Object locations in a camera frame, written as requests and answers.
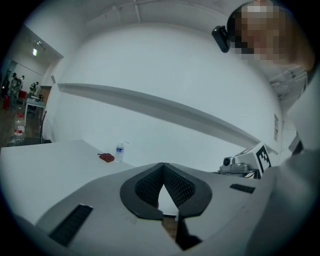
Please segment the black rectangle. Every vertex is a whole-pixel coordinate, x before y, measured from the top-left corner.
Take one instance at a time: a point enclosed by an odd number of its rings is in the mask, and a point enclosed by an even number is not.
[[[240,185],[240,184],[232,184],[230,186],[230,188],[235,189],[235,190],[239,190],[242,192],[246,192],[246,193],[250,193],[252,194],[255,191],[255,187],[251,187],[251,186],[244,186],[244,185]]]
[[[49,235],[62,246],[67,246],[77,234],[91,211],[92,207],[79,204]]]

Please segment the plastic bottle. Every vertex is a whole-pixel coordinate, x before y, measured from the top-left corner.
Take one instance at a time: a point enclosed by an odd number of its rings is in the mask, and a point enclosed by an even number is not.
[[[116,146],[116,152],[115,152],[114,160],[117,163],[121,162],[123,154],[124,154],[124,144],[122,142],[119,142],[119,144]]]
[[[25,140],[25,116],[17,113],[14,120],[14,139],[16,144]]]

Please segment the black camera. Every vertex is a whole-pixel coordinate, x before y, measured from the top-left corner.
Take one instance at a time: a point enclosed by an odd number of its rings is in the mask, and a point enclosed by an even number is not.
[[[216,26],[212,31],[212,36],[217,42],[223,53],[227,53],[230,49],[230,40],[225,26]]]

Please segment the white table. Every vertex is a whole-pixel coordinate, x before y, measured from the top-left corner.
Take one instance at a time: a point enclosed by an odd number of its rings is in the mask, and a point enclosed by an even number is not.
[[[9,207],[35,224],[86,183],[133,168],[124,162],[107,163],[98,153],[102,152],[84,140],[3,147],[0,180]]]
[[[26,105],[25,105],[25,113],[24,113],[24,126],[27,125],[27,111],[28,111],[28,106],[35,106],[38,108],[43,108],[43,112],[42,112],[42,117],[44,116],[44,112],[46,109],[46,104],[44,104],[42,101],[35,101],[31,98],[27,98],[26,99]]]

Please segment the table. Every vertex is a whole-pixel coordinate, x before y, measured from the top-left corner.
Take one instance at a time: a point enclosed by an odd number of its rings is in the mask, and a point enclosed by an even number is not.
[[[26,105],[25,105],[25,113],[24,113],[24,126],[27,125],[27,111],[28,111],[28,106],[35,106],[38,108],[43,108],[42,112],[42,117],[44,115],[45,109],[46,109],[46,104],[44,104],[42,101],[35,101],[31,98],[26,99]]]
[[[0,180],[9,207],[36,224],[48,209],[86,183],[133,168],[124,162],[107,163],[99,153],[84,140],[3,147]]]

